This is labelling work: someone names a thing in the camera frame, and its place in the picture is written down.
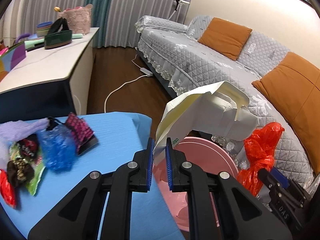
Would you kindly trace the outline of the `pink checkered black packet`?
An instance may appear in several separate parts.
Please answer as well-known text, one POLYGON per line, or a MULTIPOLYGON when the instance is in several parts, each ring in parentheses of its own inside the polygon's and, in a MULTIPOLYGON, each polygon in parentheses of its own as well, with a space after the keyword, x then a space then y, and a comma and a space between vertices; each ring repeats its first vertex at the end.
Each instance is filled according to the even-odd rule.
POLYGON ((74 113, 69 113, 65 125, 71 130, 77 155, 84 154, 98 143, 95 133, 84 118, 79 118, 74 113))

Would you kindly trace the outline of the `mint green roll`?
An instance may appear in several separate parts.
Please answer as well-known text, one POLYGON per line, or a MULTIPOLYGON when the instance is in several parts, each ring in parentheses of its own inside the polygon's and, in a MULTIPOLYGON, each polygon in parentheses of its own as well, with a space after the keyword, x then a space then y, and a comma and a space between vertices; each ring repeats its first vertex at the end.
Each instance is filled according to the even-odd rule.
MULTIPOLYGON (((83 34, 73 34, 72 35, 72 39, 80 39, 80 38, 83 38, 84 35, 83 34)), ((27 40, 24 42, 24 45, 25 45, 25 49, 28 50, 28 49, 31 49, 31 48, 34 48, 35 46, 38 46, 38 45, 43 45, 44 44, 44 38, 39 38, 39 39, 36 39, 36 40, 27 40)))

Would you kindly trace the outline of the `black hair band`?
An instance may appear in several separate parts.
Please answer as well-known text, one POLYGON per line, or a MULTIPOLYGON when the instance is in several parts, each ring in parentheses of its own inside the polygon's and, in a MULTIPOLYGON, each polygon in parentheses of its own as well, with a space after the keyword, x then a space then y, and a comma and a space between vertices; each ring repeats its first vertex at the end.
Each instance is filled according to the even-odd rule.
POLYGON ((52 116, 48 117, 49 125, 46 128, 46 131, 64 131, 67 129, 67 126, 65 123, 61 122, 57 118, 54 118, 52 116))

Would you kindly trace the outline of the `far orange cushion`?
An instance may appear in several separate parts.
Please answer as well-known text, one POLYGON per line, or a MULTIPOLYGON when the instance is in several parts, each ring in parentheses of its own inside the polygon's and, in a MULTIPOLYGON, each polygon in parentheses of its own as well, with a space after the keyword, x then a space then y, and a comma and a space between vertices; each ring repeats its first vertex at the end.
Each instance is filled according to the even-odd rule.
POLYGON ((251 32, 251 28, 214 17, 198 42, 236 61, 251 32))

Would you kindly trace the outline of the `white foam fruit net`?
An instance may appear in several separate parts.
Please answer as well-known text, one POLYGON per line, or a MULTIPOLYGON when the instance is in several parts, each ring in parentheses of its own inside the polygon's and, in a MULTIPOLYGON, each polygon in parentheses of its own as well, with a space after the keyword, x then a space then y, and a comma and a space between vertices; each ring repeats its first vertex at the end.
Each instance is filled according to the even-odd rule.
POLYGON ((9 148, 6 143, 0 142, 0 169, 7 170, 7 163, 9 161, 9 148))

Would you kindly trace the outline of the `brown hair scrunchie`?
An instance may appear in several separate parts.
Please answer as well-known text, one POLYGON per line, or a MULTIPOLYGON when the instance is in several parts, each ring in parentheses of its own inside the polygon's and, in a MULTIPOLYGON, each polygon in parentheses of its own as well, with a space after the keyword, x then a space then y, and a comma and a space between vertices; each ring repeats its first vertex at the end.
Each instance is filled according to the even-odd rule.
POLYGON ((7 164, 8 182, 14 187, 19 187, 34 177, 34 169, 22 158, 11 160, 7 164))

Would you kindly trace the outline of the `pink lace basket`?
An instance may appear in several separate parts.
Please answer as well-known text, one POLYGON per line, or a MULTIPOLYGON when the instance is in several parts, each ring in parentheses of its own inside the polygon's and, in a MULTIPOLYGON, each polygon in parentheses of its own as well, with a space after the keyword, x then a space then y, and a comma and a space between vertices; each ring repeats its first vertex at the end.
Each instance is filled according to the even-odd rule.
POLYGON ((84 7, 76 7, 73 9, 66 9, 57 13, 57 17, 65 18, 69 29, 74 34, 86 35, 91 29, 91 12, 93 5, 88 4, 84 7))

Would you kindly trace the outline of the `small red plastic bag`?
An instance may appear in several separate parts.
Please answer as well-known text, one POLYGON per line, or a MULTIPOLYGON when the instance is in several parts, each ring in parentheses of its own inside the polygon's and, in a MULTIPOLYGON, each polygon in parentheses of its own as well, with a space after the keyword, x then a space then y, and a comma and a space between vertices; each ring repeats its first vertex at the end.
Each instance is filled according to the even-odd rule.
POLYGON ((0 171, 0 183, 1 183, 1 196, 4 199, 5 203, 12 207, 13 209, 16 208, 16 196, 15 196, 15 189, 9 183, 7 178, 7 173, 1 169, 0 171))

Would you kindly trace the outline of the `white paper carton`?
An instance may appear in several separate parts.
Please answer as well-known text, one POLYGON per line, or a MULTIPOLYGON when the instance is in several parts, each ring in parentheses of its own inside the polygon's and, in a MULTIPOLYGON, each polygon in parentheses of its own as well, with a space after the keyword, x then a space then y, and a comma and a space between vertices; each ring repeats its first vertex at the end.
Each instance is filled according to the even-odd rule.
POLYGON ((167 138, 175 146, 190 131, 242 141, 258 124, 248 109, 248 96, 228 81, 197 87, 169 101, 157 127, 155 156, 162 154, 167 138))

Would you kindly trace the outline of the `white marble coffee table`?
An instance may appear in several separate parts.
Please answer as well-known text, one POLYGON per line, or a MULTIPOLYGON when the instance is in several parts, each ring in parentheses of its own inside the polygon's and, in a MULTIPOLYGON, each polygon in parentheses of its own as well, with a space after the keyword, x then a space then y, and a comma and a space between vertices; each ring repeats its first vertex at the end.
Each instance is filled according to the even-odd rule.
POLYGON ((1 122, 85 115, 98 31, 91 28, 60 48, 28 52, 1 81, 1 122))

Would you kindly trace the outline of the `blue plastic bag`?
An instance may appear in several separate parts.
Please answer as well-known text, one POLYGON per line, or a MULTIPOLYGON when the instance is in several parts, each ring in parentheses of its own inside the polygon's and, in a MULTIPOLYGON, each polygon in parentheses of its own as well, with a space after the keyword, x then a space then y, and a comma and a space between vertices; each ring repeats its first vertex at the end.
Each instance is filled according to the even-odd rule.
POLYGON ((70 170, 76 158, 76 145, 71 130, 60 124, 36 134, 45 167, 54 172, 70 170))

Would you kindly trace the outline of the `dark green handbag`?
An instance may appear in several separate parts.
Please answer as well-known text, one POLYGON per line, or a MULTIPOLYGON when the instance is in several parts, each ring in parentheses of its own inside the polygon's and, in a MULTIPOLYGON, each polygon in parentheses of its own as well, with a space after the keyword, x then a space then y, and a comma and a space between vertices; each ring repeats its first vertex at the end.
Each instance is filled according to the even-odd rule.
POLYGON ((54 49, 68 45, 72 42, 72 30, 69 28, 67 20, 58 18, 50 27, 44 37, 44 48, 54 49))

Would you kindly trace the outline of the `large red plastic bag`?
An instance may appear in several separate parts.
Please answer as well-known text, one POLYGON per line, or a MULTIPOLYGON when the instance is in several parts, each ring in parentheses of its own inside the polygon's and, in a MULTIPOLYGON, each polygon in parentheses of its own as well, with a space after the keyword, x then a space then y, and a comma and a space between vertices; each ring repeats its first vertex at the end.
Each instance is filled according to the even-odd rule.
POLYGON ((266 124, 258 128, 244 140, 245 154, 249 168, 238 173, 237 181, 253 196, 257 196, 263 182, 258 178, 258 171, 262 168, 271 171, 274 165, 274 151, 285 131, 278 122, 266 124))

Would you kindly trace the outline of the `stacked coloured bowls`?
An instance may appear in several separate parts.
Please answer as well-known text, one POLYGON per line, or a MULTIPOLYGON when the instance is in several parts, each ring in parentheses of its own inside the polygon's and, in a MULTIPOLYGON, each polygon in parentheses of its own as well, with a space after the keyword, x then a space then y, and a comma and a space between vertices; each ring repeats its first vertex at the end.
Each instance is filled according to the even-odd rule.
POLYGON ((52 26, 52 21, 42 22, 36 26, 36 34, 38 37, 46 36, 52 26))

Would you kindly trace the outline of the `green panda snack wrapper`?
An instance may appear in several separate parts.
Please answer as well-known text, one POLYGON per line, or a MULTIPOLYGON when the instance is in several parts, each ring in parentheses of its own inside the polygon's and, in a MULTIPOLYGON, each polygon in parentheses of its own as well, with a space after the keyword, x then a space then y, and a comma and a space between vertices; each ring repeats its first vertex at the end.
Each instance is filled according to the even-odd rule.
MULTIPOLYGON (((16 158, 21 158, 22 154, 20 153, 20 147, 18 143, 14 142, 9 148, 9 156, 10 160, 14 160, 16 158)), ((31 196, 35 196, 37 193, 38 186, 41 181, 42 174, 45 169, 45 165, 42 158, 42 149, 39 147, 36 158, 27 161, 34 170, 34 176, 31 180, 25 183, 25 188, 28 190, 31 196)))

